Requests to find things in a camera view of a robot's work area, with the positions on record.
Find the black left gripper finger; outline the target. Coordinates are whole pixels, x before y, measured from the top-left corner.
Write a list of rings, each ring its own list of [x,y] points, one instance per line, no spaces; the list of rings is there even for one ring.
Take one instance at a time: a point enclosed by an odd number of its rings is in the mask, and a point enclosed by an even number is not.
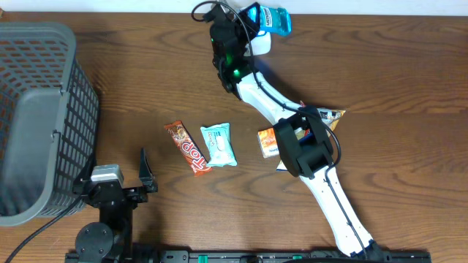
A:
[[[79,172],[78,176],[75,178],[75,186],[80,186],[84,182],[91,179],[91,174],[96,164],[97,164],[96,156],[94,153],[92,153],[86,160],[86,163],[84,167],[82,168],[82,170]]]
[[[156,187],[156,178],[154,177],[151,168],[148,164],[146,151],[144,148],[140,150],[140,165],[139,179],[144,187]]]

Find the teal mouthwash bottle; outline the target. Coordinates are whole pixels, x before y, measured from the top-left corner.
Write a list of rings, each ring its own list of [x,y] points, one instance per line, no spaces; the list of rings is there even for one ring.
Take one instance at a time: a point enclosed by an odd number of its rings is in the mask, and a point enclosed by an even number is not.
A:
[[[260,31],[288,36],[292,31],[289,12],[284,8],[273,8],[260,5]]]

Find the red snack package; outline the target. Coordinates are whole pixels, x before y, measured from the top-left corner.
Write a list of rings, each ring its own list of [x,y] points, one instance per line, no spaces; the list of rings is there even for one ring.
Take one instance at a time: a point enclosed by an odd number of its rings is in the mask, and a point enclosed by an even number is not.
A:
[[[182,121],[175,121],[173,123],[164,125],[169,135],[172,137],[177,148],[186,159],[195,174],[195,177],[204,175],[211,172],[212,168],[208,166],[204,155],[193,141],[190,133],[187,131]]]

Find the light green wet wipes pack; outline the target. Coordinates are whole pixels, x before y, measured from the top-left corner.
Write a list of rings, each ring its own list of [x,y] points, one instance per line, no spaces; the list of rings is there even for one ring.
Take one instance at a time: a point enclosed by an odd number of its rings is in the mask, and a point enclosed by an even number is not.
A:
[[[230,124],[220,123],[209,127],[201,127],[203,139],[209,152],[208,167],[237,166],[230,143]]]

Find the orange tissue pack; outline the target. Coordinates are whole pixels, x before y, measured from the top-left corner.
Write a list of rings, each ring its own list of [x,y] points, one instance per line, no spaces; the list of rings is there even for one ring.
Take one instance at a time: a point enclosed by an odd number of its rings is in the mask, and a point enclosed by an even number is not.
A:
[[[257,138],[260,150],[265,159],[279,155],[279,149],[273,128],[258,131]]]

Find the yellow white snack bag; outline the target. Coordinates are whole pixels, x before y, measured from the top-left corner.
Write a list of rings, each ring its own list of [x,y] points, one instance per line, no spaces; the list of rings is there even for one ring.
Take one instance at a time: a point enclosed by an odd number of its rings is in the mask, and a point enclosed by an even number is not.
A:
[[[331,110],[324,107],[318,107],[317,111],[320,114],[322,122],[325,123],[332,131],[336,128],[339,119],[346,113],[345,110]],[[300,128],[295,131],[295,135],[298,140],[303,139],[309,134],[311,134],[310,129]]]

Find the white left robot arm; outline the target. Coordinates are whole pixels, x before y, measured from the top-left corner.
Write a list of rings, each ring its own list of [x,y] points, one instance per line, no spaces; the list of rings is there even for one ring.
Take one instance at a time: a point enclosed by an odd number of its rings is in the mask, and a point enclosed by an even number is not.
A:
[[[123,187],[124,176],[117,164],[97,165],[90,155],[78,174],[72,191],[99,210],[99,220],[85,225],[75,239],[75,251],[65,262],[155,262],[157,252],[133,246],[133,211],[148,195],[158,192],[156,178],[148,164],[146,151],[140,150],[139,175],[142,185]]]

